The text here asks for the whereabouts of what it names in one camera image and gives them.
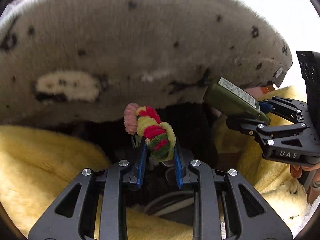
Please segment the person right hand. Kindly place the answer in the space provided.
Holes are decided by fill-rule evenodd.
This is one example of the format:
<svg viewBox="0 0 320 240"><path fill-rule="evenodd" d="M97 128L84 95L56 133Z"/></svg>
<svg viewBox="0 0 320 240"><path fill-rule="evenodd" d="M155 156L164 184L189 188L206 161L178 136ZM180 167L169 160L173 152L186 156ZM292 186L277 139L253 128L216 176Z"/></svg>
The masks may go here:
<svg viewBox="0 0 320 240"><path fill-rule="evenodd" d="M316 173L313 177L313 181L320 181L320 163L317 163L314 166L299 166L299 165L290 165L290 173L292 178L300 178L302 175L302 171L311 172L313 170L316 170Z"/></svg>

